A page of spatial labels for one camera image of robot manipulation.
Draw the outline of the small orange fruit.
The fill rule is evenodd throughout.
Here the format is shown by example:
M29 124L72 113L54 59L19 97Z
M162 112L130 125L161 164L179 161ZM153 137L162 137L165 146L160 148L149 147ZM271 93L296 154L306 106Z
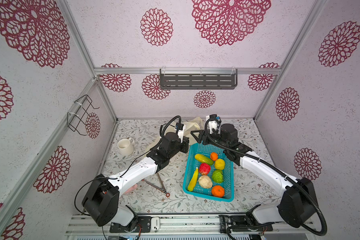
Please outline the small orange fruit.
M212 153L210 154L210 159L215 162L216 160L219 159L219 156L218 156L217 153L212 152Z

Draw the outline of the large orange fruit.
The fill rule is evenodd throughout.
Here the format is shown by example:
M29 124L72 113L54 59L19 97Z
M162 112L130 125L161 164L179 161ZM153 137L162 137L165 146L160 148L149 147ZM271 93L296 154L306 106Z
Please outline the large orange fruit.
M223 198L225 196L225 189L222 186L216 185L212 187L211 194L217 198Z

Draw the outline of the yellow banana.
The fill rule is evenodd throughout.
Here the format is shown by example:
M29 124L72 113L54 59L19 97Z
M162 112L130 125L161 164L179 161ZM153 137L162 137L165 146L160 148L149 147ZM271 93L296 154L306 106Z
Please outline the yellow banana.
M193 191L194 191L195 186L196 186L197 181L198 181L198 176L199 176L199 169L196 168L196 170L194 171L194 174L193 174L193 176L192 176L192 178L191 178L191 181L190 181L190 183L189 183L189 185L188 185L188 187L187 187L187 190L188 190L189 192L193 192Z

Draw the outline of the green bumpy fruit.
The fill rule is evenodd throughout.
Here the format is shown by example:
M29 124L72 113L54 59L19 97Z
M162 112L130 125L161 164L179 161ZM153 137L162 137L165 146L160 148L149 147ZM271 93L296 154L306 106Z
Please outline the green bumpy fruit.
M222 170L215 170L212 173L212 180L215 183L221 184L224 182L224 175L223 175L223 171Z

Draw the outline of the red bumpy fruit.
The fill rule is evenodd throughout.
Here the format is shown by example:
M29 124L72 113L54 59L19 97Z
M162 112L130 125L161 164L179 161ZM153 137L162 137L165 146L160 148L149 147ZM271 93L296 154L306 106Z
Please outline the red bumpy fruit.
M211 171L211 166L206 163L202 163L199 166L199 173L203 176L208 175L210 171Z

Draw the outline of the beige pear fruit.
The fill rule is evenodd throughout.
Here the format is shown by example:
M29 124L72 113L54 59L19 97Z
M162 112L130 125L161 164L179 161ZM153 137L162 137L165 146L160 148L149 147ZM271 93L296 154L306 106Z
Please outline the beige pear fruit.
M202 175L198 179L198 183L204 189L210 189L210 188L213 187L213 182L212 182L211 178L209 176L206 176L206 175Z

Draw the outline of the cream plastic bag orange print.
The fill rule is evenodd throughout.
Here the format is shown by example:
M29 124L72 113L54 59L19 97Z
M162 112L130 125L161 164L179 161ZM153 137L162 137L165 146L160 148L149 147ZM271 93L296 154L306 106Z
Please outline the cream plastic bag orange print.
M175 132L175 126L176 125L176 122L175 123L172 123L170 124L170 126L166 129L165 133L168 133L168 132ZM185 137L189 138L189 146L193 145L193 144L196 144L197 141L195 140L194 137L192 137L191 135L191 131L199 131L201 130L201 125L203 124L203 120L200 118L200 117L197 117L193 120L189 120L187 122L182 122L182 124L184 124L184 127L185 127L185 131L184 131L184 135L183 135L183 139ZM146 151L148 151L149 149L151 149L152 147L154 147L160 140L160 136L157 136L155 139L154 139L154 142L149 144L147 147L146 147Z

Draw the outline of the green yellow mango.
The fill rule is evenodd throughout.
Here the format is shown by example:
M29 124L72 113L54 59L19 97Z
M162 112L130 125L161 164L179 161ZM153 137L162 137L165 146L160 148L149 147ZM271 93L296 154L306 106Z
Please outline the green yellow mango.
M208 157L206 157L205 155L202 155L202 154L196 154L195 159L197 161L199 161L200 163L208 164L209 166L212 166L214 164L213 160L211 160L210 158L208 158Z

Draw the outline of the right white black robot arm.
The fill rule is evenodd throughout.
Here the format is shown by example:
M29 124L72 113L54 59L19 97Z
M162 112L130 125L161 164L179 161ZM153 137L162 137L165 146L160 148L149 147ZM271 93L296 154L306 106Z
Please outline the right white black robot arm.
M236 165L257 175L282 197L277 203L258 205L245 213L244 229L260 230L275 223L287 223L293 228L304 228L317 236L328 232L314 185L307 178L289 175L263 160L253 149L241 143L232 124L191 131L197 143L213 145L223 150Z

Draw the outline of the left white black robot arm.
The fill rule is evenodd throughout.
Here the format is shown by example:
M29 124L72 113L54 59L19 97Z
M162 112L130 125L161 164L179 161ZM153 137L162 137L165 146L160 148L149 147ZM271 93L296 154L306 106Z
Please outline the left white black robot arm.
M119 224L131 231L137 225L137 214L127 206L119 205L119 198L141 180L164 169L177 153L187 153L189 138L178 138L168 133L156 149L143 154L144 158L127 170L106 177L102 174L89 182L82 206L88 215L103 227L108 223Z

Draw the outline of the yellow round fruit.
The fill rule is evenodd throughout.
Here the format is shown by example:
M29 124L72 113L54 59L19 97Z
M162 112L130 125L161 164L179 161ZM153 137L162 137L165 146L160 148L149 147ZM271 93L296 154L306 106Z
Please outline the yellow round fruit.
M216 170L222 171L222 170L225 169L225 166L226 166L226 163L225 163L225 161L223 159L217 159L215 161L214 167L215 167Z

